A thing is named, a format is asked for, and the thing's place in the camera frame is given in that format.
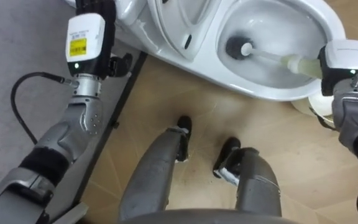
wooden floor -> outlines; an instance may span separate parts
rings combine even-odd
[[[327,0],[349,39],[358,39],[358,1]],[[358,224],[358,161],[289,103],[238,95],[149,57],[93,172],[83,201],[87,223],[114,223],[140,157],[177,118],[193,119],[190,160],[177,164],[169,209],[233,208],[235,187],[211,168],[223,141],[237,136],[271,164],[282,189],[283,216],[305,224]]]

toilet bowl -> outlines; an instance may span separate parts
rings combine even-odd
[[[274,62],[230,58],[224,45],[242,33],[271,53],[316,58],[343,24],[324,0],[116,0],[116,37],[201,78],[273,101],[306,98],[319,80],[295,75]]]

black shoe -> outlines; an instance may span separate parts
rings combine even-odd
[[[212,173],[216,178],[221,178],[216,173],[219,170],[221,164],[229,157],[230,153],[233,150],[240,149],[240,148],[241,148],[241,142],[238,138],[230,137],[228,140],[226,140],[226,142],[223,144],[223,147],[221,149],[221,153],[216,159],[215,165],[213,167]]]
[[[186,129],[186,138],[189,141],[191,136],[192,122],[189,116],[181,116],[177,122],[177,126],[182,129]]]
[[[183,129],[186,134],[180,139],[180,147],[177,154],[178,162],[185,162],[188,159],[188,143],[191,137],[191,118],[189,116],[181,116],[177,122],[177,126]]]

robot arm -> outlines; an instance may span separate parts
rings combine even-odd
[[[321,49],[322,93],[334,96],[339,142],[358,158],[358,40],[334,40]]]
[[[48,223],[44,209],[68,168],[102,128],[101,83],[110,75],[115,3],[79,0],[70,19],[66,56],[73,96],[62,119],[0,182],[0,223]]]

metal joint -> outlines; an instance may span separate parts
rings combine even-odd
[[[99,77],[81,73],[75,75],[75,78],[78,86],[74,88],[73,96],[100,96],[102,84]]]

